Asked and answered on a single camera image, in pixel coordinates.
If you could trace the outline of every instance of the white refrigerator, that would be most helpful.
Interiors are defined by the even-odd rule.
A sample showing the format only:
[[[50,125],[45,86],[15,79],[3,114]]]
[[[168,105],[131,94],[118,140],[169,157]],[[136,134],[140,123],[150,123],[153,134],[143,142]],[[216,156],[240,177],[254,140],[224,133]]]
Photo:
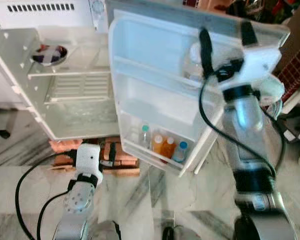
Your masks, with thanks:
[[[0,70],[35,120],[52,140],[120,134],[123,150],[140,160],[179,176],[193,171],[217,135],[201,119],[201,84],[184,77],[184,59],[201,28],[209,31],[215,68],[241,57],[241,19],[149,0],[62,5],[0,0]],[[289,35],[284,26],[253,27],[265,46],[279,48]],[[66,60],[49,67],[33,62],[40,44],[66,47]],[[220,124],[224,102],[213,84],[203,105]],[[143,124],[186,142],[185,161],[140,145]]]

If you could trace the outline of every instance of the white marble floor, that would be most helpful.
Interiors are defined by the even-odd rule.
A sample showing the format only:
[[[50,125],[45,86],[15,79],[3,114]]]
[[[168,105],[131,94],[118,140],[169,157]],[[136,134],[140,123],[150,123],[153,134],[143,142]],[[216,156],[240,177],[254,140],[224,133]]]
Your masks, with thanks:
[[[31,115],[15,114],[11,138],[0,138],[0,240],[26,239],[15,215],[15,187],[29,168],[26,165],[51,153],[48,138]],[[298,146],[288,146],[277,186],[300,240],[298,151]],[[202,240],[232,239],[239,211],[233,198],[235,182],[221,139],[212,147],[198,175],[187,172],[178,178],[146,163],[140,167],[139,177],[104,176],[94,196],[95,208],[89,220],[92,233],[97,223],[115,220],[120,225],[122,240],[160,240],[164,226],[176,225],[193,229]],[[21,211],[33,234],[42,205],[51,196],[64,192],[73,174],[55,173],[48,166],[40,166],[24,180]],[[47,208],[41,227],[43,240],[52,239],[62,215],[62,202],[60,197]]]

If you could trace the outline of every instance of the bottle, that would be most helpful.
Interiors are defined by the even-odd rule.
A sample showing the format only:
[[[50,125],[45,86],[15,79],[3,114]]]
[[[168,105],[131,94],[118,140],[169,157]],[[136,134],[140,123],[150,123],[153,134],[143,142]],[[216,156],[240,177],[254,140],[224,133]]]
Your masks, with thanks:
[[[162,146],[164,143],[164,138],[160,134],[156,134],[152,139],[152,150],[160,154]]]
[[[151,142],[151,134],[150,134],[150,128],[147,124],[142,125],[141,133],[139,135],[139,144],[146,148],[150,148],[150,142]]]
[[[161,148],[161,155],[165,156],[168,159],[171,159],[176,148],[175,140],[173,137],[168,137],[166,141],[164,141]]]
[[[200,43],[195,42],[186,54],[183,63],[183,76],[199,83],[203,82],[203,68],[201,65]]]
[[[185,141],[180,142],[178,147],[175,149],[172,159],[177,163],[181,163],[186,159],[186,151],[188,144]]]

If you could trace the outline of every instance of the blue bottle cap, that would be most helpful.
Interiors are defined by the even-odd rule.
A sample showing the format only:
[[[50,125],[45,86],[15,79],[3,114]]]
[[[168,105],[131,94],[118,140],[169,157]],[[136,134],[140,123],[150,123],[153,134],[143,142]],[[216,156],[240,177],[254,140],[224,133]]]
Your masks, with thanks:
[[[148,125],[143,125],[142,126],[142,132],[148,132],[149,131],[149,126]]]
[[[180,142],[179,146],[181,149],[187,149],[188,144],[185,141],[182,141],[182,142]]]

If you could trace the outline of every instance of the wire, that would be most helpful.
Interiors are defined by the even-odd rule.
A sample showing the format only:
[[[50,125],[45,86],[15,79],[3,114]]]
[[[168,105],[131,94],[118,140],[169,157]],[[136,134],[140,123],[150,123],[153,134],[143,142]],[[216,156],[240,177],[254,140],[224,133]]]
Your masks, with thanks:
[[[44,216],[45,210],[47,208],[47,206],[49,205],[49,203],[51,203],[54,199],[61,197],[63,195],[66,195],[69,191],[65,191],[63,193],[60,193],[58,195],[55,195],[53,197],[51,197],[48,201],[46,201],[46,203],[43,205],[40,214],[39,214],[39,218],[38,218],[38,223],[36,225],[36,239],[37,240],[41,240],[41,236],[40,236],[40,230],[41,230],[41,222],[42,222],[42,218]]]
[[[25,222],[24,222],[24,219],[22,217],[22,214],[21,214],[21,210],[20,210],[20,203],[19,203],[19,192],[20,192],[20,186],[21,186],[21,183],[23,182],[23,180],[25,179],[25,177],[34,169],[36,168],[37,166],[39,166],[40,164],[42,164],[43,162],[47,161],[48,159],[50,158],[53,158],[55,156],[58,156],[58,155],[62,155],[62,154],[65,154],[65,152],[61,152],[61,153],[55,153],[55,154],[52,154],[50,156],[47,156],[45,157],[44,159],[40,160],[39,162],[37,162],[36,164],[34,164],[28,171],[25,172],[25,174],[22,175],[22,177],[19,179],[17,185],[16,185],[16,188],[15,188],[15,195],[14,195],[14,204],[15,204],[15,211],[16,211],[16,216],[18,218],[18,221],[20,223],[20,226],[22,228],[22,230],[24,231],[25,235],[30,239],[30,240],[36,240],[32,234],[30,233],[30,231],[28,230]]]
[[[281,138],[281,151],[280,151],[278,161],[276,162],[275,167],[274,167],[274,169],[276,171],[278,171],[279,168],[281,167],[281,164],[282,164],[283,160],[284,160],[284,155],[285,155],[285,152],[286,152],[286,146],[287,145],[286,145],[286,141],[285,141],[285,135],[282,132],[279,123],[269,113],[267,113],[264,109],[262,109],[262,110],[263,110],[264,114],[271,120],[272,124],[274,125],[274,128],[279,133],[280,138]]]
[[[274,169],[274,167],[263,157],[261,156],[259,153],[257,153],[256,151],[254,151],[253,149],[251,149],[250,147],[246,146],[245,144],[243,144],[242,142],[236,140],[235,138],[233,138],[232,136],[228,135],[227,133],[223,132],[222,130],[220,130],[219,128],[217,128],[215,125],[212,124],[212,122],[210,122],[210,120],[208,119],[203,105],[202,105],[202,96],[205,90],[206,85],[208,84],[209,80],[211,78],[210,77],[206,77],[205,81],[203,83],[203,86],[200,90],[199,93],[199,112],[201,114],[202,119],[205,121],[205,123],[212,128],[215,132],[217,132],[219,135],[221,135],[222,137],[224,137],[225,139],[227,139],[228,141],[238,145],[239,147],[243,148],[244,150],[246,150],[247,152],[255,155],[258,159],[262,160],[270,169],[271,171],[271,175],[273,178],[276,178],[276,170]]]

